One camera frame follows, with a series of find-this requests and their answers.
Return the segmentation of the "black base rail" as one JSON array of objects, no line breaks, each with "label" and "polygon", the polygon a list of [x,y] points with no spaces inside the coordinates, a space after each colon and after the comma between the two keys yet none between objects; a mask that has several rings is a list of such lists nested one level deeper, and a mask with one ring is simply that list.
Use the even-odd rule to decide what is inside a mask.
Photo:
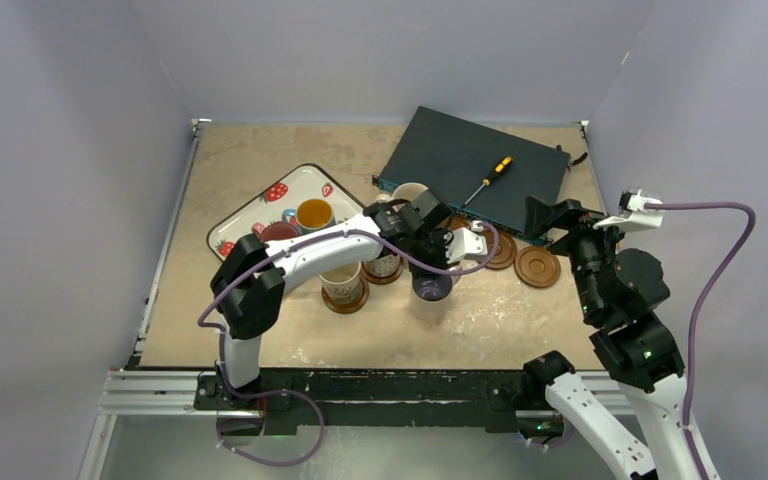
[{"label": "black base rail", "polygon": [[569,428],[520,370],[264,368],[231,393],[219,373],[198,376],[194,407],[222,417],[250,413],[269,435],[298,427],[482,428],[560,438]]}]

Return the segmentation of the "white floral mug orange inside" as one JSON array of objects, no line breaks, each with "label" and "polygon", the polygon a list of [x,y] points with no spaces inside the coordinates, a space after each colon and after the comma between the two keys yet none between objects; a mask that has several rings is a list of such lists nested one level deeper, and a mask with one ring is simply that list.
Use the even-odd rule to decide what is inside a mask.
[{"label": "white floral mug orange inside", "polygon": [[402,262],[401,257],[397,255],[388,255],[363,263],[373,275],[386,277],[396,270],[400,262]]}]

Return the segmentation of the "dark blue network switch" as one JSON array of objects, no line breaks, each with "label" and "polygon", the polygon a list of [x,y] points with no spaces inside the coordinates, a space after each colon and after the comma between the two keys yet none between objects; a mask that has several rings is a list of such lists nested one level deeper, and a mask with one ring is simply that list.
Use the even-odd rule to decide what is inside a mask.
[{"label": "dark blue network switch", "polygon": [[[463,206],[506,156],[513,163],[503,176]],[[555,147],[420,106],[373,183],[388,193],[404,183],[422,183],[459,214],[521,237],[525,198],[556,202],[569,160]]]}]

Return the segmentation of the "wooden coaster two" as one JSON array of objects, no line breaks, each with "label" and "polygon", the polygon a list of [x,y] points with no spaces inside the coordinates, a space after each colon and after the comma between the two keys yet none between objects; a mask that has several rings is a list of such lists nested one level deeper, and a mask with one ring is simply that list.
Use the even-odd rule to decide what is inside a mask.
[{"label": "wooden coaster two", "polygon": [[447,220],[444,220],[440,226],[449,231],[456,231],[461,228],[469,230],[471,228],[471,222],[460,216],[450,216]]}]

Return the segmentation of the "wooden coaster five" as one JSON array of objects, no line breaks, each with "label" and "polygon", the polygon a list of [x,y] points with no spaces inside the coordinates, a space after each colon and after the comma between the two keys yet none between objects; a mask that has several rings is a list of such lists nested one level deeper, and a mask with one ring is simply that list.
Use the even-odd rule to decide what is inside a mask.
[{"label": "wooden coaster five", "polygon": [[400,262],[393,273],[386,277],[379,277],[370,273],[364,263],[361,264],[361,275],[367,282],[374,285],[388,285],[395,282],[401,276],[403,270],[404,263]]}]

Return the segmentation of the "purple inside pink mug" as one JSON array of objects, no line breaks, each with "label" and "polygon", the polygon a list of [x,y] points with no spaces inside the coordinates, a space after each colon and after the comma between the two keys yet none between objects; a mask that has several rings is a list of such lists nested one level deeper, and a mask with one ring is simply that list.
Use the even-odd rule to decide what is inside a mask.
[{"label": "purple inside pink mug", "polygon": [[438,325],[451,307],[454,286],[452,276],[434,274],[413,277],[409,313],[424,325]]}]

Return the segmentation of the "pink inside dark mug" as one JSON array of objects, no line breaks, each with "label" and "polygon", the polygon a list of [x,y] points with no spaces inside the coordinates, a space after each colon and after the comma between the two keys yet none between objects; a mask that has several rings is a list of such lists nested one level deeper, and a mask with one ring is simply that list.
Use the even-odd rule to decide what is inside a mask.
[{"label": "pink inside dark mug", "polygon": [[276,221],[269,225],[255,223],[251,232],[262,242],[280,241],[296,238],[299,230],[292,224],[284,221]]}]

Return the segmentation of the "beige cream mug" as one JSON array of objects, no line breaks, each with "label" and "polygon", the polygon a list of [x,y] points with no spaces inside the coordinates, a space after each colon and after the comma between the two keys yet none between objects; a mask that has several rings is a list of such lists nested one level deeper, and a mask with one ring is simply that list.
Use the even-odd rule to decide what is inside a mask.
[{"label": "beige cream mug", "polygon": [[355,262],[324,272],[319,276],[325,298],[334,305],[349,305],[362,294],[361,263]]}]

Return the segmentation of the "aluminium frame rail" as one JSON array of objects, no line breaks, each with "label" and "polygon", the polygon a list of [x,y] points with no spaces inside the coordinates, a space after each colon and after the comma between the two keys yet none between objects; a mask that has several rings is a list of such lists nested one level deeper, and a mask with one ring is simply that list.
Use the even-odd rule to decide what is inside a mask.
[{"label": "aluminium frame rail", "polygon": [[253,411],[196,410],[197,380],[201,371],[109,372],[97,413],[118,416],[236,416],[254,417]]}]

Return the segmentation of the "yellow black screwdriver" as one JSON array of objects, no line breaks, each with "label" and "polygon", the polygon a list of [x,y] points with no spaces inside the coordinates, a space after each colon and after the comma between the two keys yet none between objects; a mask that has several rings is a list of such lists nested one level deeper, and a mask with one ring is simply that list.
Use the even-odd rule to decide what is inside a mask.
[{"label": "yellow black screwdriver", "polygon": [[509,169],[512,163],[513,158],[511,156],[506,156],[499,160],[493,166],[492,170],[482,178],[481,184],[477,187],[477,189],[463,202],[463,206],[469,205],[485,188],[488,188],[497,180],[499,180]]}]

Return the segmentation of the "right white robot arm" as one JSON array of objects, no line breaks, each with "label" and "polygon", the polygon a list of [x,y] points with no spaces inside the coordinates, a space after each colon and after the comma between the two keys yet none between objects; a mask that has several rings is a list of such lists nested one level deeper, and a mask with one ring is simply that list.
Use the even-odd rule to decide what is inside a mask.
[{"label": "right white robot arm", "polygon": [[670,296],[661,263],[643,250],[617,247],[630,232],[660,227],[663,205],[637,190],[623,193],[620,208],[620,215],[608,216],[577,200],[549,205],[529,196],[524,234],[532,239],[563,231],[549,251],[569,259],[584,321],[595,330],[594,352],[644,437],[631,434],[557,351],[524,364],[520,399],[559,412],[618,479],[715,479],[718,472],[684,400],[690,369],[655,314]]}]

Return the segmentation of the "wooden coaster six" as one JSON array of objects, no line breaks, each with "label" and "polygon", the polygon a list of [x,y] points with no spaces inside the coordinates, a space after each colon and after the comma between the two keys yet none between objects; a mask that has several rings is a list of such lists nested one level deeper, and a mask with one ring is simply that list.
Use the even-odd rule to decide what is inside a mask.
[{"label": "wooden coaster six", "polygon": [[361,279],[359,285],[359,294],[354,300],[346,304],[335,303],[326,293],[325,289],[321,290],[322,300],[324,305],[331,311],[337,314],[352,314],[360,310],[367,302],[369,297],[369,286],[365,279]]}]

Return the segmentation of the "wooden coaster four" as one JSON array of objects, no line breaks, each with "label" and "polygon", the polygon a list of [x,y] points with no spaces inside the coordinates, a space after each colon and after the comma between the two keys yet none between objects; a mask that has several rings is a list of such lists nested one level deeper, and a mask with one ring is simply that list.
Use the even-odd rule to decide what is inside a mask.
[{"label": "wooden coaster four", "polygon": [[514,261],[514,268],[523,283],[538,289],[554,285],[561,275],[557,257],[540,246],[529,246],[520,250]]}]

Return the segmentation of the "cream white mug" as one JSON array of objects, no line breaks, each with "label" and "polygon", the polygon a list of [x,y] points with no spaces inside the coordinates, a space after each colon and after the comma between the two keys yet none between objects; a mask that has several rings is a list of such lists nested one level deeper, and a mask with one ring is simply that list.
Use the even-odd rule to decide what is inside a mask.
[{"label": "cream white mug", "polygon": [[411,202],[427,190],[428,187],[422,183],[408,182],[398,186],[392,193],[379,193],[375,197],[375,202],[383,203],[392,200],[407,200]]}]

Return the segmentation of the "white strawberry tray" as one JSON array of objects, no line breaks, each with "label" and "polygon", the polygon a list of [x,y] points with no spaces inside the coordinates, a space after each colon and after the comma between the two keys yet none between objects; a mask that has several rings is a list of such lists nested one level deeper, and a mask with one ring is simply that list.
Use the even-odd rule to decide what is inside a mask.
[{"label": "white strawberry tray", "polygon": [[304,201],[318,198],[330,204],[338,223],[360,213],[364,205],[320,166],[307,163],[296,167],[253,199],[214,225],[206,243],[224,260],[237,240],[247,234],[260,235],[277,222],[296,225],[295,209]]}]

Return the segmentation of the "blue mug orange inside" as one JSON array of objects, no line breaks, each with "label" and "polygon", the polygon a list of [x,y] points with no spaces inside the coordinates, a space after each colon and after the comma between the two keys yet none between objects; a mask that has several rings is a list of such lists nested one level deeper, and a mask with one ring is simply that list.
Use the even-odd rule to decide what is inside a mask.
[{"label": "blue mug orange inside", "polygon": [[309,199],[302,202],[296,209],[286,209],[281,219],[290,224],[301,234],[332,227],[336,224],[332,206],[322,199]]}]

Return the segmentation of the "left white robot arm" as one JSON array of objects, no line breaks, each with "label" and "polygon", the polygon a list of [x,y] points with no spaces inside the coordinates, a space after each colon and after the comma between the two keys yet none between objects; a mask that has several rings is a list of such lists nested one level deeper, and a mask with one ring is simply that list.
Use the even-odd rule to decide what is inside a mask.
[{"label": "left white robot arm", "polygon": [[371,204],[337,225],[294,239],[241,237],[210,282],[214,300],[207,309],[222,319],[216,326],[224,376],[220,397],[235,409],[255,402],[262,336],[278,320],[285,293],[315,276],[392,252],[411,264],[421,298],[446,297],[451,266],[486,252],[485,240],[469,229],[445,228],[451,213],[424,191],[412,201]]}]

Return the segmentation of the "wooden coaster three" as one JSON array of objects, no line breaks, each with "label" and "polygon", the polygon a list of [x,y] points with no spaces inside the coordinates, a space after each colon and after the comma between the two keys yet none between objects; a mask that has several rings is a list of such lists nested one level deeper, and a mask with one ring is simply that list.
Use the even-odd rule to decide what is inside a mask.
[{"label": "wooden coaster three", "polygon": [[491,270],[503,270],[511,266],[518,252],[517,245],[514,239],[504,232],[499,232],[498,246],[494,251],[494,255],[487,265]]}]

